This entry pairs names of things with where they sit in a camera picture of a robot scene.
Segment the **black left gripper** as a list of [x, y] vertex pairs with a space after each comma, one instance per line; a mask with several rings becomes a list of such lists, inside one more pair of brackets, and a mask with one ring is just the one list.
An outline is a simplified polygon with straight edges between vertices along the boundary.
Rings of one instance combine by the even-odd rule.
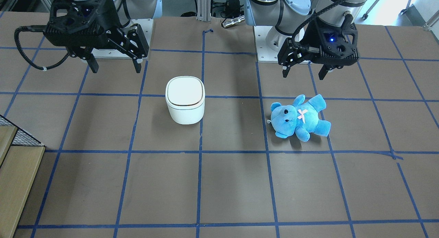
[[353, 17], [345, 17], [341, 26], [330, 25], [318, 17], [308, 24], [301, 43], [319, 51], [311, 59], [309, 50], [303, 46], [297, 48], [296, 41], [288, 37], [277, 55], [278, 64], [286, 78], [292, 66], [311, 59], [313, 63], [323, 64], [318, 77], [324, 80], [336, 66], [351, 66], [359, 60], [357, 42], [358, 31]]

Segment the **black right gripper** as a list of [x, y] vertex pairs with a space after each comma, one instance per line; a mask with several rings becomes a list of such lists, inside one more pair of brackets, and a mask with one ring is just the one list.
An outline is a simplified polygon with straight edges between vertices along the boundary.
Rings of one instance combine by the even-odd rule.
[[148, 56], [149, 44], [140, 24], [120, 28], [114, 0], [54, 0], [43, 30], [54, 46], [66, 47], [71, 57], [86, 61], [93, 73], [99, 70], [93, 49], [114, 49], [133, 61], [135, 71]]

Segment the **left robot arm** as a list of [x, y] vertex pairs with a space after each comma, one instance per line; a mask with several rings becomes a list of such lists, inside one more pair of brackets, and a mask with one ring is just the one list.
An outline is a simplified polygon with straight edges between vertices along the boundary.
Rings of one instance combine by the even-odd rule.
[[354, 20], [367, 0], [246, 0], [246, 24], [270, 26], [283, 77], [306, 60], [321, 64], [319, 79], [360, 59]]

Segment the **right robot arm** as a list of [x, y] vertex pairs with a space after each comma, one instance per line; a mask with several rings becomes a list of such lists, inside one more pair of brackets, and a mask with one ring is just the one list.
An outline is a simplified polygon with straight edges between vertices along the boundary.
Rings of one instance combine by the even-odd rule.
[[96, 73], [99, 65], [93, 49], [115, 49], [133, 61], [137, 73], [149, 53], [140, 24], [163, 14], [162, 0], [54, 0], [43, 34], [54, 46], [67, 49]]

